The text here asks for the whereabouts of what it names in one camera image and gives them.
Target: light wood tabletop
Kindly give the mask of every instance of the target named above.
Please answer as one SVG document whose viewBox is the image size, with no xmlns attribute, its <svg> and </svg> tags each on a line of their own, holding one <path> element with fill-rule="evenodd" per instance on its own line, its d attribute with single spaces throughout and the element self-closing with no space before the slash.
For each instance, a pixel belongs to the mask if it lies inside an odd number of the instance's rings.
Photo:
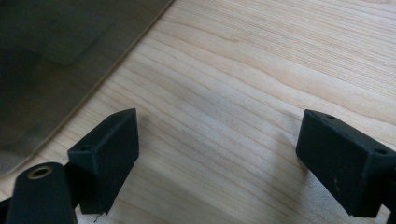
<svg viewBox="0 0 396 224">
<path fill-rule="evenodd" d="M 396 148 L 396 2 L 176 0 L 36 155 L 136 108 L 140 157 L 107 216 L 79 223 L 385 223 L 349 217 L 297 160 L 305 109 Z"/>
</svg>

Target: wooden table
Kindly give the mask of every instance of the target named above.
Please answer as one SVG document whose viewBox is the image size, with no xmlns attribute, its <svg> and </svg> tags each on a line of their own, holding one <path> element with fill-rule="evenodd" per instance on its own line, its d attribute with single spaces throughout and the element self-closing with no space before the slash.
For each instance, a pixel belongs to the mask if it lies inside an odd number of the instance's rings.
<svg viewBox="0 0 396 224">
<path fill-rule="evenodd" d="M 385 208 L 376 219 L 349 217 L 295 146 L 309 108 L 396 148 L 395 36 L 393 1 L 176 1 L 1 180 L 1 199 L 18 173 L 66 163 L 102 119 L 135 107 L 140 158 L 97 223 L 385 223 Z"/>
</svg>

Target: wood grain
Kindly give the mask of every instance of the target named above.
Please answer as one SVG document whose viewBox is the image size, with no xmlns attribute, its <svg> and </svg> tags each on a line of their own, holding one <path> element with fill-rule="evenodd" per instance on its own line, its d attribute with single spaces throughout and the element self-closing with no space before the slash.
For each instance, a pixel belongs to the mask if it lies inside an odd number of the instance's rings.
<svg viewBox="0 0 396 224">
<path fill-rule="evenodd" d="M 349 217 L 295 146 L 309 108 L 396 148 L 394 36 L 395 1 L 176 1 L 0 197 L 135 107 L 141 155 L 98 223 L 385 223 Z"/>
</svg>

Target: wooden surface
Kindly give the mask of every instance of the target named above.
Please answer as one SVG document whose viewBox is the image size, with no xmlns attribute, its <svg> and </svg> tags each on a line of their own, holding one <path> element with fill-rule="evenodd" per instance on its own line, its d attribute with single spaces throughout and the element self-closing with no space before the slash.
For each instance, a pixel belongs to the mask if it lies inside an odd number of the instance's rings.
<svg viewBox="0 0 396 224">
<path fill-rule="evenodd" d="M 22 170 L 66 163 L 137 108 L 141 154 L 97 223 L 385 223 L 349 217 L 295 156 L 304 109 L 396 148 L 396 3 L 176 1 Z M 78 215 L 80 223 L 96 216 Z"/>
</svg>

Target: transparent plastic sheet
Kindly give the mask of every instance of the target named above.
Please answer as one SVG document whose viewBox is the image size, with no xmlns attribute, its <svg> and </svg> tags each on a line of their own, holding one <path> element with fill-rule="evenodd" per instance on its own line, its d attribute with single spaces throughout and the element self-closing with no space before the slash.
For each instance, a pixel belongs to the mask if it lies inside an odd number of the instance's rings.
<svg viewBox="0 0 396 224">
<path fill-rule="evenodd" d="M 42 146 L 172 0 L 0 0 L 0 176 Z"/>
</svg>

